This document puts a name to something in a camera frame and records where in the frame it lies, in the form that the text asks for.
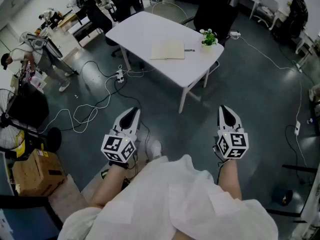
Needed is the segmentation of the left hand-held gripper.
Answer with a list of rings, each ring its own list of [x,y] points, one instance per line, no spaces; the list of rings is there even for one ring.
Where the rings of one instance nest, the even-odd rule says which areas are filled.
[[[104,136],[100,149],[109,161],[127,163],[137,151],[135,141],[140,115],[141,110],[138,107],[132,107],[115,119],[113,129]]]

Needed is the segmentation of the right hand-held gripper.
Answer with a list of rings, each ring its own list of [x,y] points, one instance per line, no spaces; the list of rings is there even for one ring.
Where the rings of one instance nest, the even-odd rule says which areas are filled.
[[[219,106],[217,146],[224,159],[241,159],[249,149],[248,134],[242,128],[240,117],[229,107]]]

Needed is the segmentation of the notebook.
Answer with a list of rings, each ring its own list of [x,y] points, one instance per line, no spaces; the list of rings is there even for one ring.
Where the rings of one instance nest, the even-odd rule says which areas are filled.
[[[184,60],[185,52],[195,52],[195,49],[186,49],[183,41],[169,40],[152,45],[151,60]]]

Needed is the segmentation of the person's left forearm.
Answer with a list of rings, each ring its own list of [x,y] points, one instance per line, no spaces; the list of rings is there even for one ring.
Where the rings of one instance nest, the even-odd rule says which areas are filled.
[[[125,174],[125,168],[113,164],[102,183],[95,190],[89,207],[103,209],[108,202],[112,201],[122,191]]]

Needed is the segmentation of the white shoe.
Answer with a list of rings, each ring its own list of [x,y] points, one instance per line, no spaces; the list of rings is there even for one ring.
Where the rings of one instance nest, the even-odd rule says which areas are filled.
[[[162,156],[162,145],[159,140],[155,140],[151,145],[152,159],[155,160]]]

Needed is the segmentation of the person's white dress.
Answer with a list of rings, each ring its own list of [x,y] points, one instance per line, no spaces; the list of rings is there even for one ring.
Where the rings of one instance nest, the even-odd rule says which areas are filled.
[[[161,156],[103,208],[71,214],[58,240],[278,240],[278,228],[255,199],[239,200],[189,155]]]

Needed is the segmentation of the potted artificial flower plant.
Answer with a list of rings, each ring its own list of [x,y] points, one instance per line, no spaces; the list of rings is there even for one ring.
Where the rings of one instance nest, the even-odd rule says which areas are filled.
[[[210,28],[208,30],[201,29],[200,48],[204,53],[209,53],[214,46],[218,44],[217,34]]]

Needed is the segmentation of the black box case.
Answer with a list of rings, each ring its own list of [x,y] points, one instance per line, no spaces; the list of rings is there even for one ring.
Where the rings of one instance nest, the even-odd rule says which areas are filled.
[[[20,123],[38,129],[49,115],[47,98],[31,83],[25,83],[9,101],[7,113]]]

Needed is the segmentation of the brown cardboard box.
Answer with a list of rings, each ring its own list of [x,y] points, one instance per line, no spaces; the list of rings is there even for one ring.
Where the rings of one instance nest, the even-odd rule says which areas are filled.
[[[48,197],[67,178],[58,156],[40,149],[34,149],[27,160],[16,161],[12,173],[20,197]]]

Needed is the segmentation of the black office chair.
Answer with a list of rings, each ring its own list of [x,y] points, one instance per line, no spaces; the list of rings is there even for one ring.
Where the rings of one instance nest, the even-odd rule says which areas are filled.
[[[197,32],[201,29],[211,29],[217,34],[218,43],[224,47],[230,38],[230,30],[238,12],[236,7],[221,0],[205,0],[199,5],[195,16],[180,24],[186,26],[187,23],[193,22],[194,30]]]
[[[101,29],[104,35],[112,29],[112,21],[100,10],[94,0],[86,0],[83,8],[88,19],[96,28]]]
[[[131,15],[142,12],[142,0],[111,0],[111,9],[108,9],[114,22],[122,22]]]

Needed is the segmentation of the black floor fan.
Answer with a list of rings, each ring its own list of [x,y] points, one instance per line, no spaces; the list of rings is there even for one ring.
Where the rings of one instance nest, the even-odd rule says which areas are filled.
[[[0,151],[7,159],[27,160],[34,149],[55,153],[61,145],[62,134],[57,127],[51,128],[46,135],[9,116],[7,106],[18,90],[0,88]]]

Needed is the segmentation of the white equipment rack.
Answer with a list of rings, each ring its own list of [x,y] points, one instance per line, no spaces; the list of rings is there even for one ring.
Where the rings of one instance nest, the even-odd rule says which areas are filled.
[[[311,240],[320,230],[320,163],[300,218],[305,223],[297,224],[289,240]]]

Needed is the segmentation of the black jacket pile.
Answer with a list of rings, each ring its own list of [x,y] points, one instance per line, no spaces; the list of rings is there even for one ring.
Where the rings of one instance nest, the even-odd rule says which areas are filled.
[[[300,36],[308,21],[308,9],[305,0],[292,0],[290,13],[281,26],[273,33],[275,40],[282,45]]]

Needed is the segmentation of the blue grey panel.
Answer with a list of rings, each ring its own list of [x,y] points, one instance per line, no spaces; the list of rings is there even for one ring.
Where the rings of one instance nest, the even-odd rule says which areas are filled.
[[[57,240],[62,226],[47,197],[0,195],[0,229],[14,240]]]

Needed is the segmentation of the black metal frame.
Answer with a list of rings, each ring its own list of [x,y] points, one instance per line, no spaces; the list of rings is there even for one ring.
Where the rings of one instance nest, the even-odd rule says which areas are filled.
[[[318,173],[317,168],[303,167],[303,166],[297,166],[297,165],[288,165],[288,164],[283,164],[282,167],[289,169],[289,170],[301,171],[301,172],[311,173],[311,174],[315,174],[315,175],[317,175],[317,173]],[[308,193],[308,197],[307,197],[306,201],[304,202],[300,213],[287,212],[287,211],[281,211],[281,210],[275,210],[275,209],[266,209],[266,211],[269,214],[285,216],[285,217],[289,217],[289,218],[300,218],[300,220],[295,221],[295,223],[306,223],[306,221],[302,219],[302,217],[303,217],[302,215],[305,210],[305,207],[307,206],[308,201],[310,200],[311,193],[312,193],[312,188],[310,189],[310,191]]]

